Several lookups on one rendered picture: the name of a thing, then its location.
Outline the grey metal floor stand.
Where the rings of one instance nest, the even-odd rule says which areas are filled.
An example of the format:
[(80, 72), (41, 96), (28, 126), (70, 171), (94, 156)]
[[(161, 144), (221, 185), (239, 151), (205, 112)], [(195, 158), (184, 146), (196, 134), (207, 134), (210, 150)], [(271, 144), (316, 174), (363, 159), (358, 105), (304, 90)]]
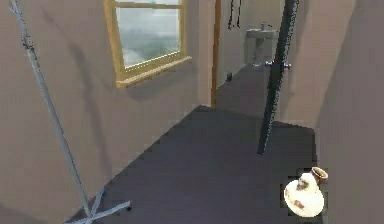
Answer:
[(115, 205), (114, 207), (99, 212), (99, 206), (101, 204), (102, 199), (106, 196), (105, 188), (102, 188), (97, 195), (95, 196), (95, 200), (92, 206), (89, 206), (89, 200), (85, 193), (85, 189), (82, 186), (80, 176), (78, 174), (76, 163), (71, 154), (69, 144), (65, 137), (63, 128), (61, 126), (60, 119), (56, 113), (53, 101), (51, 99), (48, 86), (45, 82), (44, 75), (41, 71), (41, 66), (39, 64), (38, 56), (35, 52), (35, 48), (33, 46), (32, 37), (28, 33), (28, 29), (26, 26), (26, 22), (24, 20), (22, 8), (18, 2), (18, 0), (8, 0), (9, 2), (9, 10), (15, 15), (17, 19), (17, 23), (20, 26), (20, 41), (21, 46), (25, 51), (25, 55), (27, 56), (29, 63), (32, 67), (33, 75), (36, 79), (36, 83), (40, 89), (41, 96), (45, 105), (47, 107), (48, 114), (53, 123), (55, 133), (60, 145), (60, 149), (62, 150), (66, 164), (68, 166), (72, 181), (74, 186), (78, 192), (80, 201), (82, 203), (83, 210), (85, 212), (85, 217), (72, 222), (64, 222), (63, 224), (94, 224), (96, 220), (100, 220), (107, 216), (118, 215), (123, 210), (131, 211), (132, 210), (132, 202), (126, 201), (120, 204)]

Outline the white painted vase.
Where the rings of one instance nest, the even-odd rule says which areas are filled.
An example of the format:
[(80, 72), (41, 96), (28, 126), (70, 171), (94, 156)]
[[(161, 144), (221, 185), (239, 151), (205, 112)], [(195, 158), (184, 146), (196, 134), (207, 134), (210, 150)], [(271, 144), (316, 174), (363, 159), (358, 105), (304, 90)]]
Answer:
[(320, 167), (312, 167), (309, 172), (290, 181), (283, 195), (287, 207), (297, 216), (313, 218), (319, 215), (325, 205), (320, 185), (328, 179), (328, 173)]

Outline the yellow framed window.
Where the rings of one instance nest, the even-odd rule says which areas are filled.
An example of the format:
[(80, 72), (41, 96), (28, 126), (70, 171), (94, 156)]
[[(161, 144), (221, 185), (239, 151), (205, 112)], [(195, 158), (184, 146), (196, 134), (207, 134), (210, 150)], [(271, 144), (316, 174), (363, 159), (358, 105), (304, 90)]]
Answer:
[(103, 0), (115, 86), (127, 88), (191, 59), (188, 0)]

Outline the dark open room door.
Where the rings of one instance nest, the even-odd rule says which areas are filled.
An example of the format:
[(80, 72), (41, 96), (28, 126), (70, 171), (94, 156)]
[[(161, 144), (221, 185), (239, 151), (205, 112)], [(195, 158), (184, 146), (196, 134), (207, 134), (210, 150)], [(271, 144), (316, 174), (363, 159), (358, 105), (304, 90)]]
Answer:
[(268, 95), (257, 147), (257, 153), (260, 155), (265, 153), (268, 145), (268, 139), (272, 132), (283, 76), (287, 67), (287, 59), (294, 33), (299, 2), (300, 0), (285, 0), (275, 57), (272, 61), (270, 69), (267, 86)]

